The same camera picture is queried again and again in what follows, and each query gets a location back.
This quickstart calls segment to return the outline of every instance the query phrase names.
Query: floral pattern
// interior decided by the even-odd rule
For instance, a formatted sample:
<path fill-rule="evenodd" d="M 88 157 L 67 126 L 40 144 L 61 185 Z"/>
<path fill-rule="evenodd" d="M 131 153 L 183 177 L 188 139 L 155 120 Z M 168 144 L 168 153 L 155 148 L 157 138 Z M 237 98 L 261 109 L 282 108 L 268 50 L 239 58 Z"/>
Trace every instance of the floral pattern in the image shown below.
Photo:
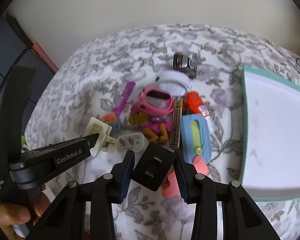
<path fill-rule="evenodd" d="M 129 108 L 145 86 L 155 83 L 162 70 L 172 68 L 175 52 L 188 53 L 198 63 L 192 89 L 207 103 L 216 131 L 211 135 L 209 176 L 218 182 L 237 179 L 241 169 L 243 96 L 240 82 L 245 64 L 276 73 L 300 86 L 300 67 L 294 53 L 257 36 L 229 28 L 173 24 L 136 28 L 96 39 L 79 48 L 56 73 L 41 96 L 26 128 L 26 140 L 35 149 L 81 136 L 90 117 L 111 111 L 127 81 L 136 82 L 123 114 L 122 133 L 139 128 L 128 123 Z M 136 162 L 141 154 L 136 154 Z M 103 152 L 89 157 L 48 183 L 56 195 L 71 180 L 91 182 L 109 172 L 123 156 Z M 258 203 L 281 239 L 300 234 L 300 199 Z M 194 205 L 180 196 L 163 199 L 131 182 L 128 196 L 113 205 L 117 239 L 189 239 Z M 222 239 L 222 212 L 218 205 L 218 239 Z M 87 205 L 86 231 L 90 208 Z"/>

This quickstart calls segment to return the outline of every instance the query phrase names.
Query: table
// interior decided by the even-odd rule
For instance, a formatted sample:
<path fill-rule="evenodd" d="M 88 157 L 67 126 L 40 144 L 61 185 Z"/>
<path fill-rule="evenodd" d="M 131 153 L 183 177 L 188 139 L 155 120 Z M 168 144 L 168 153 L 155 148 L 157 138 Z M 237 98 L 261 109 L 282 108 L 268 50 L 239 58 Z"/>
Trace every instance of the table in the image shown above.
<path fill-rule="evenodd" d="M 120 116 L 122 131 L 140 131 L 128 123 L 129 109 L 145 86 L 160 71 L 172 68 L 176 52 L 189 53 L 198 63 L 192 89 L 205 100 L 217 127 L 211 135 L 209 177 L 229 183 L 237 179 L 242 158 L 243 96 L 240 81 L 245 64 L 266 69 L 300 86 L 298 55 L 266 39 L 229 28 L 207 25 L 156 25 L 122 31 L 89 42 L 64 63 L 41 96 L 26 128 L 30 149 L 81 136 L 91 116 L 111 111 L 127 81 L 136 87 Z M 136 162 L 141 154 L 136 154 Z M 71 180 L 94 181 L 109 172 L 123 155 L 105 153 L 89 157 L 48 183 L 56 195 Z M 281 239 L 300 234 L 300 199 L 259 203 Z M 90 230 L 87 204 L 85 229 Z M 128 197 L 113 205 L 117 239 L 190 239 L 194 205 L 180 196 L 163 199 L 131 181 Z M 222 239 L 222 213 L 218 205 L 218 239 Z"/>

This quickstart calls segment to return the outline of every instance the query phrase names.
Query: white tray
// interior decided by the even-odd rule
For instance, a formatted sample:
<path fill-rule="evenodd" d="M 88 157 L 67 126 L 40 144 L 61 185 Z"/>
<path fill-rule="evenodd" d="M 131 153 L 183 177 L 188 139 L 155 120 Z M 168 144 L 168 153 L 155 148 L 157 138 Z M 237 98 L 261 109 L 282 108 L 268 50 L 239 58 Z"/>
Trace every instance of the white tray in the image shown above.
<path fill-rule="evenodd" d="M 257 202 L 300 198 L 300 87 L 245 66 L 240 182 Z"/>

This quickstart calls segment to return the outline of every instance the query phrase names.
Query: glue tube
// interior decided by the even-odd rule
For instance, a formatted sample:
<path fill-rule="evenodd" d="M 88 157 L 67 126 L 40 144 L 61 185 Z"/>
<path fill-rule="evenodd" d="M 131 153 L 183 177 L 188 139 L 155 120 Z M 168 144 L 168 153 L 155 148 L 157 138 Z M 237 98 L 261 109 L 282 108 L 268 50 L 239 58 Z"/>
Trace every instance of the glue tube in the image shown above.
<path fill-rule="evenodd" d="M 213 119 L 207 109 L 207 106 L 200 98 L 196 91 L 188 92 L 186 95 L 186 103 L 193 114 L 202 114 L 207 121 L 209 133 L 212 134 L 216 130 Z"/>

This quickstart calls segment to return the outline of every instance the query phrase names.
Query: wall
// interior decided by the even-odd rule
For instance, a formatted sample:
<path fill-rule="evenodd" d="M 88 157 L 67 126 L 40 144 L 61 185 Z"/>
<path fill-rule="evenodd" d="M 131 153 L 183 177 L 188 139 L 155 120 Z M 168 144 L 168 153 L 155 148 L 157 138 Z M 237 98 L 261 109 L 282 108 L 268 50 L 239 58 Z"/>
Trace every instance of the wall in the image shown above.
<path fill-rule="evenodd" d="M 87 41 L 160 23 L 232 27 L 300 55 L 300 11 L 292 0 L 14 0 L 9 11 L 58 67 Z"/>

